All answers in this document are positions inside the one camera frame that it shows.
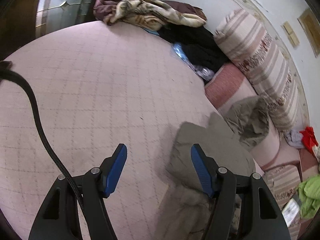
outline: gray garment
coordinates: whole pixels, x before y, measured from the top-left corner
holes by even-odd
[[[269,134],[267,103],[261,96],[235,102],[223,118],[247,151],[251,151]]]
[[[301,141],[303,138],[303,135],[301,133],[299,133],[299,131],[297,131],[297,130],[291,130],[291,131],[285,133],[284,138],[290,146],[295,147],[296,149],[304,149],[305,148],[302,141]]]
[[[202,192],[191,161],[190,149],[194,143],[199,143],[207,156],[234,174],[250,176],[255,172],[253,158],[223,118],[212,113],[209,123],[204,128],[185,122],[177,133],[166,167],[177,184],[164,203],[155,239],[198,240],[207,225],[212,200]]]

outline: screw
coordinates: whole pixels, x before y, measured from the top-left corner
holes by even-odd
[[[91,173],[92,174],[97,174],[97,173],[99,173],[100,172],[100,169],[98,168],[98,167],[95,167],[95,168],[92,168],[91,169]]]
[[[225,167],[220,167],[220,168],[218,169],[218,171],[219,171],[220,173],[222,173],[222,174],[227,173],[227,169],[226,169]]]
[[[254,173],[254,174],[252,174],[252,177],[254,178],[254,179],[260,179],[261,178],[261,176],[260,176],[260,174],[259,173]]]
[[[63,175],[63,174],[60,174],[59,176],[58,176],[58,180],[64,180],[66,177]]]

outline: red cloth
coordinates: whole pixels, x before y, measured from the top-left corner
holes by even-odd
[[[313,131],[312,127],[306,127],[305,130],[300,131],[300,133],[303,135],[302,143],[306,147],[306,149],[313,154],[312,147],[318,146],[318,142],[316,140],[315,133]]]

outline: blue gripper pad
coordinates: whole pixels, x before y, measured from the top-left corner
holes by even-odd
[[[214,190],[212,189],[212,178],[204,165],[204,162],[199,155],[197,148],[193,145],[191,147],[191,160],[196,169],[198,178],[200,180],[202,190],[210,197],[213,197]]]
[[[118,181],[126,160],[127,160],[127,147],[123,145],[107,176],[107,186],[104,190],[104,193],[107,196],[109,196],[111,193],[113,193],[116,190],[116,186],[118,184]]]

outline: plastic bag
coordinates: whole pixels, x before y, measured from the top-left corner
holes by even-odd
[[[175,43],[172,45],[174,52],[181,58],[189,68],[191,68],[199,77],[203,78],[205,81],[209,82],[213,76],[214,72],[206,67],[192,65],[188,60],[186,54],[184,54],[181,44]]]

